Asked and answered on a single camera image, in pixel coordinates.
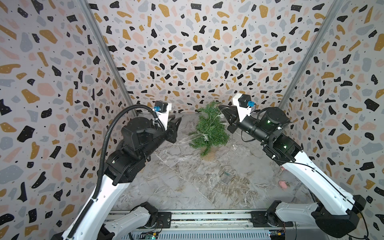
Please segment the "small green christmas tree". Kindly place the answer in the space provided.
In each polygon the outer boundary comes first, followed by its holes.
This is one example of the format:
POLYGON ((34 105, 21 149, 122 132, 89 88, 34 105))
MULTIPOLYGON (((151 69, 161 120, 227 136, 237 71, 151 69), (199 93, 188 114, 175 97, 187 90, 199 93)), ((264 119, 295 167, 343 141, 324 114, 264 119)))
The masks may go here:
POLYGON ((189 133, 190 147, 200 150, 201 157, 205 157, 212 148, 224 146, 230 136, 226 132, 225 124, 221 118, 222 111, 218 102, 211 102, 204 108, 198 109, 199 120, 195 130, 189 133))

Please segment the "clear string light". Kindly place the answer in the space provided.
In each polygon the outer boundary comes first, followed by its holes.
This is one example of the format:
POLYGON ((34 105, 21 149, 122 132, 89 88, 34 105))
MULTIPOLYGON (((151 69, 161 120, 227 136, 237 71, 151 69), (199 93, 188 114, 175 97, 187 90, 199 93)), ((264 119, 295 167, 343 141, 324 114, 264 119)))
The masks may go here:
POLYGON ((197 124, 197 131, 204 142, 212 146, 225 145, 229 140, 226 132, 224 115, 221 112, 201 115, 197 124))

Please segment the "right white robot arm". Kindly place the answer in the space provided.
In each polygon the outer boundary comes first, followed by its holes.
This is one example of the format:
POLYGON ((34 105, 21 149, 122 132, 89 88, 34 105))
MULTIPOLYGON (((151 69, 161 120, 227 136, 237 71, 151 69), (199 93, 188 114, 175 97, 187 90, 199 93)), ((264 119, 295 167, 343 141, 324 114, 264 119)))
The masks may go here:
POLYGON ((270 226, 278 227, 285 222, 316 225, 334 238, 342 238, 357 228, 366 199, 338 186, 312 162, 300 145, 283 134, 290 119, 281 109, 263 109, 261 119, 251 116, 250 107, 220 105, 219 109, 231 133, 240 129, 253 141, 259 141, 270 159, 292 173, 318 199, 312 204, 274 201, 265 213, 270 226))

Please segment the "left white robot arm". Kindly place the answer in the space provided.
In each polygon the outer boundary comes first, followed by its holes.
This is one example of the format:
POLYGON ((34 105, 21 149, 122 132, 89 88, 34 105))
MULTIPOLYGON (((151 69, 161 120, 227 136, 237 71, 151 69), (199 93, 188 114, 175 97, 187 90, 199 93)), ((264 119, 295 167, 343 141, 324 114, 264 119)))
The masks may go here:
POLYGON ((106 160, 101 189, 96 199, 91 199, 92 206, 78 227, 72 224, 66 231, 55 234, 54 240, 120 240, 138 228, 163 226, 158 222, 158 209, 148 202, 116 220, 106 218, 120 195, 151 160, 151 154, 165 141, 176 142, 182 119, 171 116, 166 120, 164 132, 144 117, 130 120, 121 129, 123 140, 106 160))

